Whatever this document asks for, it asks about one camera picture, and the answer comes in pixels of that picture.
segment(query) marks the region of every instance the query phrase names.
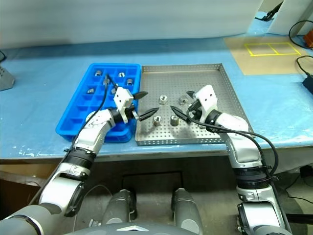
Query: metal tray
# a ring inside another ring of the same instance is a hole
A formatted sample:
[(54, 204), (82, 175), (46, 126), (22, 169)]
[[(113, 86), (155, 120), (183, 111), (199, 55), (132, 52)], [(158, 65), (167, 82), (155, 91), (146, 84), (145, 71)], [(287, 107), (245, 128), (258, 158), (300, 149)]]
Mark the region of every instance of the metal tray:
[[(187, 95), (188, 103), (181, 106), (179, 97), (186, 94), (186, 91), (198, 91), (207, 84), (213, 86), (218, 98), (219, 111), (244, 118), (252, 130), (222, 64), (143, 66), (140, 90), (147, 91), (149, 94), (139, 100), (138, 111), (143, 113), (159, 106), (155, 115), (162, 117), (162, 124), (154, 126), (152, 118), (137, 122), (135, 135), (137, 144), (223, 143), (218, 134), (200, 129), (194, 123), (187, 125), (180, 120), (178, 126), (170, 124), (170, 117), (174, 115), (170, 105), (177, 106), (186, 112), (193, 100)], [(165, 105), (160, 105), (158, 102), (162, 94), (168, 98)]]

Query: table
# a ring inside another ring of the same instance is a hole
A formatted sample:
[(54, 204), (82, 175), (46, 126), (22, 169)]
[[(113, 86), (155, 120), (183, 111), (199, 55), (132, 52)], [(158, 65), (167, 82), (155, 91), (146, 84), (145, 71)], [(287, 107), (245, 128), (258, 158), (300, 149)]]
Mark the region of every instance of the table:
[[(255, 20), (247, 35), (264, 35)], [(60, 159), (70, 143), (55, 133), (71, 96), (94, 62), (142, 65), (222, 63), (255, 132), (280, 153), (278, 172), (313, 162), (313, 95), (300, 74), (243, 75), (222, 38), (93, 43), (4, 50), (1, 65), (16, 78), (0, 92), (1, 163)], [(267, 158), (268, 145), (258, 140)], [(224, 144), (137, 146), (106, 143), (97, 161), (225, 155)]]

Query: blue plastic tray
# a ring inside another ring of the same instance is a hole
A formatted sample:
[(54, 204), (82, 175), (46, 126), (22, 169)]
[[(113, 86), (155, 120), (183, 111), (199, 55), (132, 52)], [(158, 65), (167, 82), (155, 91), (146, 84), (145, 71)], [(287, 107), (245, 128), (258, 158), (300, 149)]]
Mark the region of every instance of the blue plastic tray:
[[(96, 71), (101, 71), (100, 76), (96, 76)], [(123, 72), (125, 77), (119, 77), (118, 74)], [(103, 80), (105, 75), (109, 74), (115, 83), (119, 86), (127, 88), (132, 94), (139, 91), (141, 66), (139, 64), (105, 64), (94, 63), (91, 64), (85, 73), (82, 81), (76, 89), (72, 99), (65, 109), (57, 127), (56, 133), (68, 141), (72, 141), (78, 134), (78, 131), (86, 121), (86, 117), (92, 111), (98, 109), (104, 94)], [(127, 85), (127, 79), (133, 80), (133, 85)], [(87, 91), (93, 88), (94, 93), (88, 94)], [(112, 94), (113, 85), (108, 85), (108, 94), (104, 105), (101, 109), (108, 107), (116, 107)], [(131, 139), (135, 131), (135, 120), (129, 123), (118, 123), (112, 130), (110, 130), (106, 137), (106, 142), (127, 142)]]

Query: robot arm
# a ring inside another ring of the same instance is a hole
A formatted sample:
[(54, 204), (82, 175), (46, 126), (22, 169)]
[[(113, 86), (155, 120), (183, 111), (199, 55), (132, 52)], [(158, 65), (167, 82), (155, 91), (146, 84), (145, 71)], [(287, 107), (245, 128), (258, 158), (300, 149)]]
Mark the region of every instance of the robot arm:
[(127, 89), (118, 87), (114, 96), (117, 108), (101, 110), (95, 115), (90, 113), (86, 118), (88, 123), (43, 189), (38, 205), (24, 207), (5, 218), (0, 223), (0, 233), (50, 235), (65, 217), (76, 215), (85, 194), (84, 182), (107, 132), (118, 122), (127, 123), (131, 118), (142, 121), (158, 110), (150, 109), (140, 116), (135, 112), (133, 100), (146, 94), (132, 95)]
[[(193, 119), (215, 127), (235, 131), (249, 131), (248, 123), (241, 117), (217, 110), (217, 98), (211, 85), (198, 92), (188, 92), (195, 100), (188, 108)], [(172, 110), (181, 119), (191, 122), (189, 115), (182, 114), (176, 107)], [(245, 136), (221, 132), (226, 144), (229, 160), (237, 181), (237, 193), (242, 201), (238, 205), (239, 230), (244, 235), (291, 235), (287, 231), (288, 221), (284, 220), (273, 186), (270, 183), (267, 166), (264, 165), (259, 149)]]

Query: white cable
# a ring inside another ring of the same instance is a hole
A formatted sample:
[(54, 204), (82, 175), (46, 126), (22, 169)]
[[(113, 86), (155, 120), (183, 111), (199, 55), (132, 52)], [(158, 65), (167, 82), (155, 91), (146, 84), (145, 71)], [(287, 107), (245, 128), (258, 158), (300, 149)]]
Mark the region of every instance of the white cable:
[[(105, 188), (106, 191), (107, 191), (107, 192), (110, 194), (110, 196), (112, 197), (111, 191), (110, 191), (105, 185), (98, 184), (98, 185), (95, 185), (95, 186), (93, 186), (91, 189), (88, 190), (88, 192), (87, 192), (87, 193), (85, 194), (85, 196), (83, 197), (83, 201), (84, 201), (85, 197), (87, 197), (87, 195), (88, 195), (91, 191), (93, 191), (94, 189), (96, 189), (96, 188), (98, 188), (98, 187)], [(74, 224), (73, 224), (73, 231), (72, 231), (72, 232), (75, 231), (76, 220), (77, 220), (77, 214), (75, 215), (75, 218), (74, 218)]]

